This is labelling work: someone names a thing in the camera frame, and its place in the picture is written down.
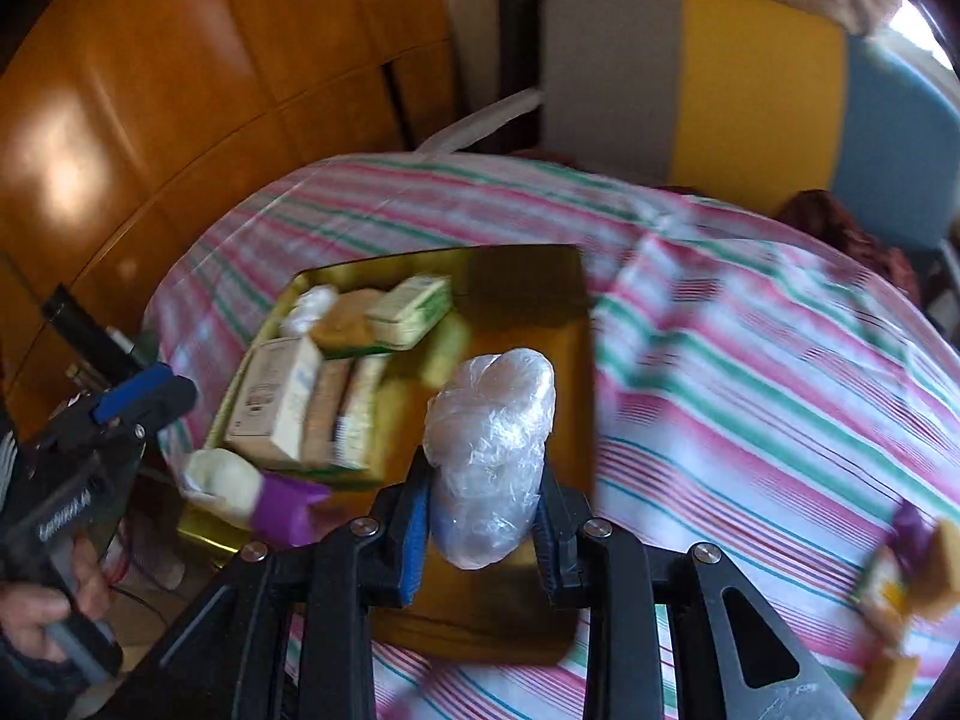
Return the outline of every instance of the metal tray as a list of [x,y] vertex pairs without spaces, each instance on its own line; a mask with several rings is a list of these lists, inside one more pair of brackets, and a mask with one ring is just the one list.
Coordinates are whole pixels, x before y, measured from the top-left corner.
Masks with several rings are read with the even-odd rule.
[[[593,356],[589,296],[579,252],[570,245],[506,245],[453,248],[358,260],[304,271],[277,298],[251,348],[277,336],[296,298],[318,284],[341,292],[389,290],[408,276],[429,272],[451,278],[453,305],[469,329],[463,359],[528,346],[552,362],[557,384],[554,431],[547,456],[562,485],[592,491]],[[345,517],[366,514],[376,489],[403,481],[424,433],[427,401],[435,394],[421,383],[419,368],[429,336],[391,360],[374,418],[371,471],[341,476],[332,504]],[[251,352],[243,358],[214,419],[206,447],[220,446]],[[179,531],[212,549],[225,562],[250,534],[187,506]],[[479,571],[462,571],[431,544],[424,582],[406,610],[375,610],[374,637],[429,656],[458,661],[555,664],[576,632],[576,614],[551,610],[539,586],[529,539],[506,560]]]

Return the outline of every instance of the yellow block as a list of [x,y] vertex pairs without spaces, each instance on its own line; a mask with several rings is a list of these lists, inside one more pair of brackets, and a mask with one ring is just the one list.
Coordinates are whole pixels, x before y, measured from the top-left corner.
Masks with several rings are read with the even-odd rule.
[[671,184],[773,215],[829,189],[847,97],[847,44],[827,20],[769,0],[683,0]]

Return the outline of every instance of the striped tablecloth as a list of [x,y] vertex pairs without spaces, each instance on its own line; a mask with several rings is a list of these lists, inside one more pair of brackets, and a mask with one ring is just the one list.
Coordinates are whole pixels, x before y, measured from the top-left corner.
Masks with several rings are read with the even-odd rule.
[[[960,519],[960,364],[886,282],[779,223],[709,200],[504,157],[342,157],[275,181],[203,234],[147,309],[198,386],[164,436],[203,441],[297,271],[450,245],[572,242],[596,348],[595,509],[644,541],[714,541],[849,689],[871,648],[848,600],[899,498]],[[913,637],[904,717],[960,640]],[[379,715],[579,717],[587,624],[556,668],[431,664],[377,645]],[[661,647],[667,715],[672,653]]]

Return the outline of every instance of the metal bolt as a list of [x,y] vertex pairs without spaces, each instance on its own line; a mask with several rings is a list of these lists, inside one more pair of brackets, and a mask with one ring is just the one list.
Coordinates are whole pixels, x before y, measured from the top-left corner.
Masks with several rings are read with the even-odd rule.
[[248,541],[240,549],[240,557],[246,562],[260,562],[270,553],[268,547],[263,541]]
[[350,531],[354,536],[372,536],[380,530],[380,523],[373,519],[373,517],[357,517],[353,522],[350,522]]
[[606,519],[594,517],[594,519],[584,522],[584,533],[594,538],[606,538],[613,533],[613,525],[608,523]]
[[720,562],[721,557],[723,557],[723,552],[721,552],[720,547],[716,544],[701,541],[693,547],[693,557],[696,557],[700,562],[713,565],[715,562]]

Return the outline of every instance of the purple object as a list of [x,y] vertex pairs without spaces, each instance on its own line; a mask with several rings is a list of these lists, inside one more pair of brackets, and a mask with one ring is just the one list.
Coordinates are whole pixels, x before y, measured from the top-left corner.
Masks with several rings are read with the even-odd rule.
[[894,512],[893,530],[887,536],[887,546],[893,550],[906,579],[909,580],[923,564],[931,534],[920,510],[901,498],[901,504]]
[[251,528],[277,548],[312,544],[323,534],[310,507],[328,498],[330,490],[323,485],[264,472]]

